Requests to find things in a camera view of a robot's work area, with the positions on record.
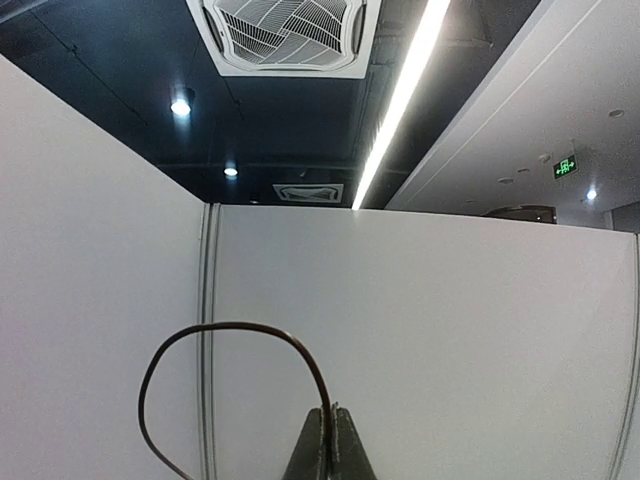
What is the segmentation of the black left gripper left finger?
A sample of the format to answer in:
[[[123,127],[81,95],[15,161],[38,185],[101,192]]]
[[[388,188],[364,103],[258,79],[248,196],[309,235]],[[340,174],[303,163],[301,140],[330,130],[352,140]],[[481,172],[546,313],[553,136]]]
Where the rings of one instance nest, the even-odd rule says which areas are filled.
[[[319,408],[311,409],[283,474],[283,480],[325,480],[330,477],[331,420]]]

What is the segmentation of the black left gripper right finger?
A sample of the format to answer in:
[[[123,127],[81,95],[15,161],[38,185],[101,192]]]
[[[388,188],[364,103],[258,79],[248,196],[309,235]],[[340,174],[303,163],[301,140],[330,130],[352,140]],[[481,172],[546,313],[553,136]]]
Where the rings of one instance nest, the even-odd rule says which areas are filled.
[[[376,480],[377,477],[349,410],[334,405],[332,423],[331,479]]]

